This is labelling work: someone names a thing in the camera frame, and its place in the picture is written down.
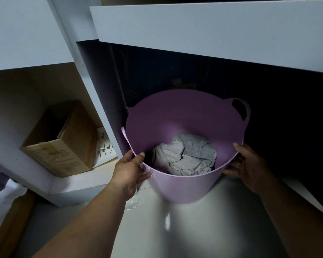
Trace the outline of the person's left hand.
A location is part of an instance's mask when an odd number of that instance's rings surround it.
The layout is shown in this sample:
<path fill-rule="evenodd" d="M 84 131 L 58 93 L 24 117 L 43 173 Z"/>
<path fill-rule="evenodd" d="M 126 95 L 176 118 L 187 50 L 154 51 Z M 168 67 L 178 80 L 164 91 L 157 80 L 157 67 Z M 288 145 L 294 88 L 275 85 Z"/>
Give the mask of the person's left hand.
<path fill-rule="evenodd" d="M 132 163 L 132 159 L 135 156 L 132 150 L 129 150 L 116 163 L 112 178 L 108 184 L 125 201 L 133 197 L 138 184 L 151 177 L 151 173 L 145 173 L 140 165 L 135 166 Z"/>

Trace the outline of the purple plastic tub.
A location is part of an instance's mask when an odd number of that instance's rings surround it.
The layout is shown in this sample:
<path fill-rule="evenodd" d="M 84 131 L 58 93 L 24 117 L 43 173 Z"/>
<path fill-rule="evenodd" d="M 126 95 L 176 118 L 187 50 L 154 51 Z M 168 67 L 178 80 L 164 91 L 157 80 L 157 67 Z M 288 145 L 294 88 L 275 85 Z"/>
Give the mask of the purple plastic tub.
<path fill-rule="evenodd" d="M 215 169 L 195 176 L 175 176 L 140 166 L 151 173 L 147 180 L 154 192 L 175 204 L 191 204 L 204 198 L 223 170 L 237 156 L 233 143 L 243 144 L 250 120 L 249 104 L 238 98 L 221 99 L 190 89 L 166 90 L 127 108 L 121 131 L 134 155 L 160 143 L 170 143 L 178 133 L 197 134 L 209 140 L 217 152 Z"/>

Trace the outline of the white plastic bag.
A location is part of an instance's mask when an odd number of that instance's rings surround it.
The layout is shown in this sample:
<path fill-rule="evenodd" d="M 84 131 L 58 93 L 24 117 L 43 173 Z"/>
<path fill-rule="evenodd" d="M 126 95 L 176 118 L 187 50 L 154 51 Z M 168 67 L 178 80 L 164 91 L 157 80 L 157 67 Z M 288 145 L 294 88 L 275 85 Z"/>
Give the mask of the white plastic bag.
<path fill-rule="evenodd" d="M 11 178 L 8 179 L 3 189 L 0 191 L 0 226 L 9 212 L 14 200 L 23 196 L 27 192 L 27 188 Z"/>

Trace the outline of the brown wooden board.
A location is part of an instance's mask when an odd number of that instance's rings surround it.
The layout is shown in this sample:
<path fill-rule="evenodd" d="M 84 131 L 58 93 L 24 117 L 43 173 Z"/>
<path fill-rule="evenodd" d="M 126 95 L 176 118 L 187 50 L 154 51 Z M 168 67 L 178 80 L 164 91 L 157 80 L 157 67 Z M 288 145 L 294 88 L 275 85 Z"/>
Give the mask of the brown wooden board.
<path fill-rule="evenodd" d="M 27 222 L 31 216 L 37 195 L 28 190 L 15 199 L 0 225 L 0 258 L 12 258 Z"/>

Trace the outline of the person's right hand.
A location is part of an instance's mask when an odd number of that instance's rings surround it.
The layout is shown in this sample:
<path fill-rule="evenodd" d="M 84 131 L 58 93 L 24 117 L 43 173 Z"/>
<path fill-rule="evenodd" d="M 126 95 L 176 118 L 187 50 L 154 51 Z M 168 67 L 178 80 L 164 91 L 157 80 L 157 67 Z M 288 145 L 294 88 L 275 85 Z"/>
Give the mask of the person's right hand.
<path fill-rule="evenodd" d="M 262 195 L 264 191 L 273 185 L 276 177 L 268 168 L 264 158 L 254 152 L 247 144 L 244 143 L 243 145 L 248 149 L 248 158 L 244 158 L 238 153 L 223 173 L 240 178 L 251 191 Z"/>

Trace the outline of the clear plastic wrap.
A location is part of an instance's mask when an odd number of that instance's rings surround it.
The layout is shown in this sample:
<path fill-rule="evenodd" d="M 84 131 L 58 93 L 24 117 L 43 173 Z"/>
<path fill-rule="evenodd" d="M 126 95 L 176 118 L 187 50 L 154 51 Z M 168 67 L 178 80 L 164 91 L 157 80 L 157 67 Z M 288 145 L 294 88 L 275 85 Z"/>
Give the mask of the clear plastic wrap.
<path fill-rule="evenodd" d="M 138 194 L 134 195 L 130 200 L 125 204 L 125 211 L 134 210 L 137 208 L 140 202 L 140 197 Z"/>

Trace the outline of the brown cardboard box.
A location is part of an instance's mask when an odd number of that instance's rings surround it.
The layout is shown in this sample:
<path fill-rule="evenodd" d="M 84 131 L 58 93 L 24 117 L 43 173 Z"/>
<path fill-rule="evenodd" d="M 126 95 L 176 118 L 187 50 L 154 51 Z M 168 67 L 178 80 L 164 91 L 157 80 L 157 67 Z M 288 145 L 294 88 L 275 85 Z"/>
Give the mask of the brown cardboard box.
<path fill-rule="evenodd" d="M 83 104 L 70 100 L 49 106 L 20 150 L 56 177 L 93 168 L 98 131 Z"/>

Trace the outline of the person's left forearm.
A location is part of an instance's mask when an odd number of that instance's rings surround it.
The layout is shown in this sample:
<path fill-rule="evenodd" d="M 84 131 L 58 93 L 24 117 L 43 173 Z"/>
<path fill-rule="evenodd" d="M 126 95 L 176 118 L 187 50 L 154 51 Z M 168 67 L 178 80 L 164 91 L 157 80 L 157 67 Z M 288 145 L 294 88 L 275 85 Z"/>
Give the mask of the person's left forearm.
<path fill-rule="evenodd" d="M 134 184 L 110 182 L 32 258 L 111 258 Z"/>

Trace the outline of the white cutout cardboard insert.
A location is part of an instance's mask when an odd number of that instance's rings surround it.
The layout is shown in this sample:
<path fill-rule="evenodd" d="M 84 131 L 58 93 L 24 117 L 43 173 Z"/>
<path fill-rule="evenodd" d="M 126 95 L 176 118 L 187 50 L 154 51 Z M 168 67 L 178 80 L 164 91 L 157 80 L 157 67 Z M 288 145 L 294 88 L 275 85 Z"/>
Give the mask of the white cutout cardboard insert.
<path fill-rule="evenodd" d="M 98 136 L 95 147 L 93 168 L 103 165 L 117 157 L 116 151 L 104 127 L 97 129 Z"/>

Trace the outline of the grey crumpled garment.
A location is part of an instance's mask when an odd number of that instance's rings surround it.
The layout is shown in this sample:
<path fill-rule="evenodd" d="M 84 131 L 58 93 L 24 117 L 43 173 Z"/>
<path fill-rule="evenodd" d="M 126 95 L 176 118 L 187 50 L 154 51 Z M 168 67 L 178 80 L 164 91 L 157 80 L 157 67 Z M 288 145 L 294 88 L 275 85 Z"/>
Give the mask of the grey crumpled garment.
<path fill-rule="evenodd" d="M 152 167 L 175 176 L 196 176 L 212 171 L 217 151 L 206 138 L 179 133 L 171 143 L 152 149 Z"/>

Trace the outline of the white shelf cabinet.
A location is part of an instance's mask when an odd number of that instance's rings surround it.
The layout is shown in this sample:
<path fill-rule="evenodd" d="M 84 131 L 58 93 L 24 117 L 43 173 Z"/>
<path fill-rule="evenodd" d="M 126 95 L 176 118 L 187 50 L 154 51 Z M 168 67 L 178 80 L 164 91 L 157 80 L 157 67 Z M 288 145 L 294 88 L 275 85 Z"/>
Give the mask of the white shelf cabinet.
<path fill-rule="evenodd" d="M 131 149 L 127 108 L 174 89 L 246 101 L 244 142 L 323 191 L 323 0 L 0 0 L 0 170 L 53 204 L 91 201 Z M 59 178 L 20 147 L 49 106 L 70 100 L 117 157 Z"/>

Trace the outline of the person's right forearm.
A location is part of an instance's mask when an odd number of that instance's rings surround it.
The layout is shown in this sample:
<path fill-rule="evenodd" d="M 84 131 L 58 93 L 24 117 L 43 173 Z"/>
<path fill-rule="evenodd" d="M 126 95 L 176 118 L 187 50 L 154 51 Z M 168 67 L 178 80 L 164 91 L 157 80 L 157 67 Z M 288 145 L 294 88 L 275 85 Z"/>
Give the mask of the person's right forearm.
<path fill-rule="evenodd" d="M 289 258 L 323 258 L 323 212 L 275 177 L 256 192 Z"/>

